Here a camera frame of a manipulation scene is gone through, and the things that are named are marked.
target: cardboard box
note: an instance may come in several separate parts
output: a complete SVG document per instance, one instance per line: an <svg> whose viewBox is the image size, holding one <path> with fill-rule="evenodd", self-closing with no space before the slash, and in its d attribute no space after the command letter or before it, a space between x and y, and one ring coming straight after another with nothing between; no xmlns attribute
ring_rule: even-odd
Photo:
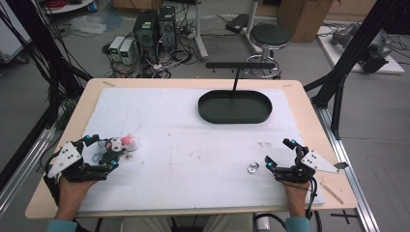
<svg viewBox="0 0 410 232"><path fill-rule="evenodd" d="M327 20L360 21L365 19L376 0L340 0L329 9Z"/></svg>
<svg viewBox="0 0 410 232"><path fill-rule="evenodd" d="M292 35L291 42L312 42L333 3L334 0L284 0L279 7L278 24Z"/></svg>
<svg viewBox="0 0 410 232"><path fill-rule="evenodd" d="M116 9L140 10L159 9L162 4L160 0L113 0L112 5Z"/></svg>

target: computer tower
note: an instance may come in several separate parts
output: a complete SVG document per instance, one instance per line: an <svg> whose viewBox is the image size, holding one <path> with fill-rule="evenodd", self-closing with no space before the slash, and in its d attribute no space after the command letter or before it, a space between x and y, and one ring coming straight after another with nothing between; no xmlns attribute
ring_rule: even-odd
<svg viewBox="0 0 410 232"><path fill-rule="evenodd" d="M159 15L160 34L162 40L162 48L174 50L177 48L176 23L175 23L175 7L162 6L160 7Z"/></svg>
<svg viewBox="0 0 410 232"><path fill-rule="evenodd" d="M133 33L141 56L141 64L157 64L157 51L161 51L160 26L158 23L158 13L156 10L140 10L133 26Z"/></svg>

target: black oval tray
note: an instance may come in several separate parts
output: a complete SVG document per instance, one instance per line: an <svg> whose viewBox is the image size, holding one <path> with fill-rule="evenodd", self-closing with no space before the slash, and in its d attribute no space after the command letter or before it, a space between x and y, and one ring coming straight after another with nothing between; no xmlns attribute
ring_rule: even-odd
<svg viewBox="0 0 410 232"><path fill-rule="evenodd" d="M213 124L258 124L272 112L265 95L250 90L213 90L198 101L199 115Z"/></svg>

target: metal rail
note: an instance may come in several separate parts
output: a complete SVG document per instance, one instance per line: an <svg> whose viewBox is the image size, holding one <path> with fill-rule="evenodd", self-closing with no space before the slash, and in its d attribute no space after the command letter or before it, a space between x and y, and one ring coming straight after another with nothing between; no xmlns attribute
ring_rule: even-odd
<svg viewBox="0 0 410 232"><path fill-rule="evenodd" d="M337 155L338 160L345 161L349 164L349 167L344 169L344 171L346 173L350 186L352 187L353 192L355 193L356 198L358 200L358 207L356 209L358 211L358 215L361 219L365 231L379 232L380 230L377 225L376 219L374 218L370 206L367 203L365 194L362 191L362 188L353 170L353 166L350 163L346 151L344 150L343 144L341 143L341 140L338 140L332 132L332 116L329 114L329 111L327 109L321 109L315 105L313 106L313 108L316 111L316 114L322 123L325 133L328 135L329 141L332 144L332 147Z"/></svg>

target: human hand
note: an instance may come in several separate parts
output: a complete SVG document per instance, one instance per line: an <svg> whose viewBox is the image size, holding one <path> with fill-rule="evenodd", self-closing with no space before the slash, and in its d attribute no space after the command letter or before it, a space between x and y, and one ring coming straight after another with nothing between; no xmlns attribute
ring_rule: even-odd
<svg viewBox="0 0 410 232"><path fill-rule="evenodd" d="M281 182L287 198L287 208L291 217L305 217L305 199L308 194L309 182Z"/></svg>
<svg viewBox="0 0 410 232"><path fill-rule="evenodd" d="M62 176L60 178L60 200L55 219L73 220L88 189L96 182L69 182Z"/></svg>

